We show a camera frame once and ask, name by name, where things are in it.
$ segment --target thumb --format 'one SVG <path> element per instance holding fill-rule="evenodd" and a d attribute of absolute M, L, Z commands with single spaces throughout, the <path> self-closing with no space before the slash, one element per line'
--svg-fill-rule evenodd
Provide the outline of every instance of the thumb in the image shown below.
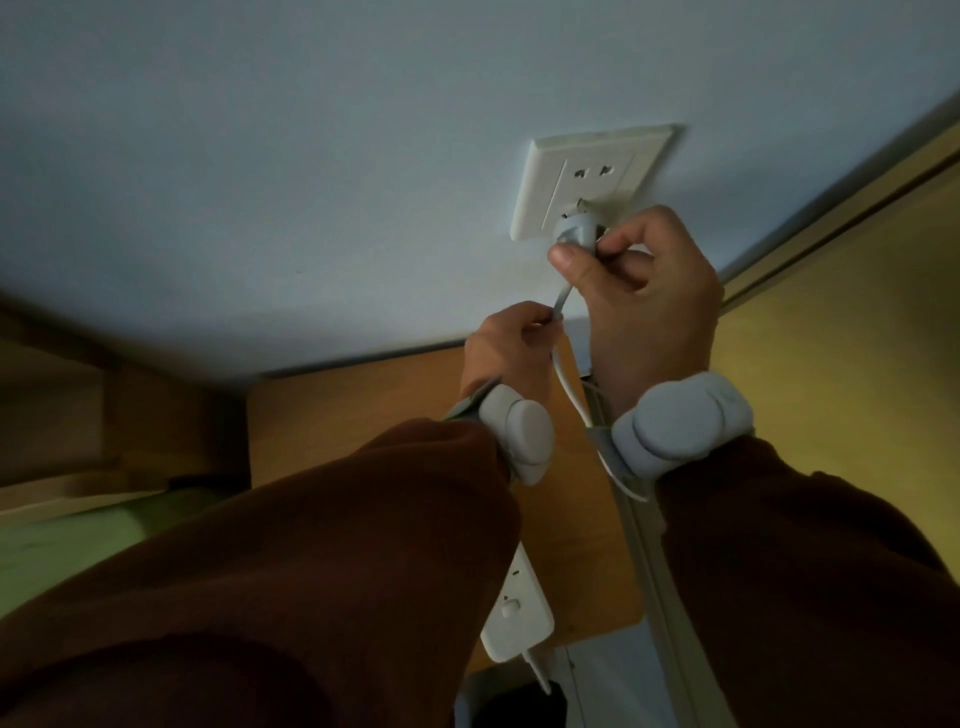
<path fill-rule="evenodd" d="M 603 263 L 579 245 L 557 243 L 547 253 L 547 258 L 557 272 L 580 291 L 587 303 L 604 289 L 616 285 Z"/>

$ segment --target white wall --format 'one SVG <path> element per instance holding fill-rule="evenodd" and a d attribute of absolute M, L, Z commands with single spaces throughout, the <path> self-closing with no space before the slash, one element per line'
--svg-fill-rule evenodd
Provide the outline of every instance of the white wall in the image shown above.
<path fill-rule="evenodd" d="M 957 89 L 957 27 L 956 0 L 4 0 L 0 291 L 213 380 L 456 338 L 555 295 L 507 234 L 528 140 L 668 122 L 644 202 L 723 267 Z"/>

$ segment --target outlet faceplate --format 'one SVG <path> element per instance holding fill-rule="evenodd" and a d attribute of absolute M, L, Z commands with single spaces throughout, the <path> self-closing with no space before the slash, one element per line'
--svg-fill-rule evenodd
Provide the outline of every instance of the outlet faceplate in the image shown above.
<path fill-rule="evenodd" d="M 580 200 L 616 222 L 646 178 L 675 128 L 634 127 L 617 132 L 565 134 L 530 145 L 510 236 L 549 237 Z"/>

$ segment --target brown sleeve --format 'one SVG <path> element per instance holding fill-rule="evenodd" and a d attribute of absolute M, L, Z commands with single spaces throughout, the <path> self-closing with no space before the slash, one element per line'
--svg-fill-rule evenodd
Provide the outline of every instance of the brown sleeve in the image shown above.
<path fill-rule="evenodd" d="M 400 425 L 10 614 L 0 725 L 445 725 L 519 524 L 483 426 Z"/>
<path fill-rule="evenodd" d="M 658 500 L 742 728 L 960 723 L 960 589 L 892 505 L 747 437 L 665 477 Z"/>

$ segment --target white power strip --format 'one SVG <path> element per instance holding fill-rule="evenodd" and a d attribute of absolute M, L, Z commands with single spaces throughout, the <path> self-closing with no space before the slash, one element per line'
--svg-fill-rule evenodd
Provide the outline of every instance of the white power strip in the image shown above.
<path fill-rule="evenodd" d="M 504 663 L 543 642 L 553 626 L 553 612 L 520 544 L 480 640 L 492 660 Z"/>

